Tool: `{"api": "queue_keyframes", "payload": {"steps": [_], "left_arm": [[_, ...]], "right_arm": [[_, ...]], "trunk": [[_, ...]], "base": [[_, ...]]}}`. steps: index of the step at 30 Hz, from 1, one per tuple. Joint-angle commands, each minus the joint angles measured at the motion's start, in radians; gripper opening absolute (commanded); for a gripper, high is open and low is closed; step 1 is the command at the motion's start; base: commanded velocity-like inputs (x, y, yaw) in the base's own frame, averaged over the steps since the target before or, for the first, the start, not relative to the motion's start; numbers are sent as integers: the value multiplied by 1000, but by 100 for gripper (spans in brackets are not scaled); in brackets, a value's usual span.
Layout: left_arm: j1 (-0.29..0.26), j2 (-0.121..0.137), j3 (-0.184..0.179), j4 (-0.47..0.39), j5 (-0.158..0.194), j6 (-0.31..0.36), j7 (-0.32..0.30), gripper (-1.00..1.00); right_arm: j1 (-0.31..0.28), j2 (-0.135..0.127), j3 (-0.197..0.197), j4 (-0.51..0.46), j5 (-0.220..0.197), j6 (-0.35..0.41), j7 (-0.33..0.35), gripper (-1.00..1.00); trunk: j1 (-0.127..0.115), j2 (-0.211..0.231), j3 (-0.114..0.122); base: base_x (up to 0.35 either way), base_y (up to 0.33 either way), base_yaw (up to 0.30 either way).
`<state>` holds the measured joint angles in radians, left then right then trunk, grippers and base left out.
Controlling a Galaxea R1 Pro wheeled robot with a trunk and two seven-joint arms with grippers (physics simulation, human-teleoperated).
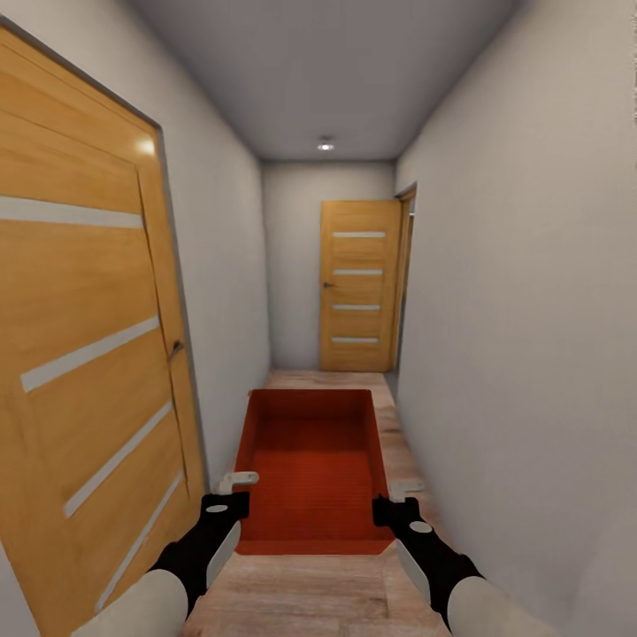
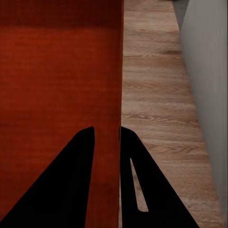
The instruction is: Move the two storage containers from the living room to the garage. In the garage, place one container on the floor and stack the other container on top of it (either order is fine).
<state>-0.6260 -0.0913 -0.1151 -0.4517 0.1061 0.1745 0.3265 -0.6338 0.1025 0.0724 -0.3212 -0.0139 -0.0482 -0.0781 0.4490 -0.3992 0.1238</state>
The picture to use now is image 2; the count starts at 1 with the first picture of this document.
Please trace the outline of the storage box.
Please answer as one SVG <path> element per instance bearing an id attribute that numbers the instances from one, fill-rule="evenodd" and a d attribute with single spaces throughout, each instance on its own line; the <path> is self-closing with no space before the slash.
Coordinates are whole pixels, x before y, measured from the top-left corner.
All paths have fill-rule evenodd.
<path id="1" fill-rule="evenodd" d="M 81 130 L 85 228 L 118 228 L 124 0 L 0 0 L 0 222 Z"/>

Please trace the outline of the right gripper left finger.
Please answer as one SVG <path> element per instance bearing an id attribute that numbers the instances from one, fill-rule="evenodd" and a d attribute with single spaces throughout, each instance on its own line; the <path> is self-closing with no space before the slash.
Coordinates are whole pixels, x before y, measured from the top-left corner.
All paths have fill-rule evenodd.
<path id="1" fill-rule="evenodd" d="M 0 228 L 85 228 L 94 127 L 79 131 L 0 222 Z"/>

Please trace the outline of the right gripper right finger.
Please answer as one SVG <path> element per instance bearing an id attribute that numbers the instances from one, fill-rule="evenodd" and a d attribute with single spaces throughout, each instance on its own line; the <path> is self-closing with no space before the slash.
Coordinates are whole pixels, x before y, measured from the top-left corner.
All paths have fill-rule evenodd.
<path id="1" fill-rule="evenodd" d="M 149 212 L 138 210 L 130 158 Z M 137 134 L 121 127 L 123 228 L 199 228 Z"/>

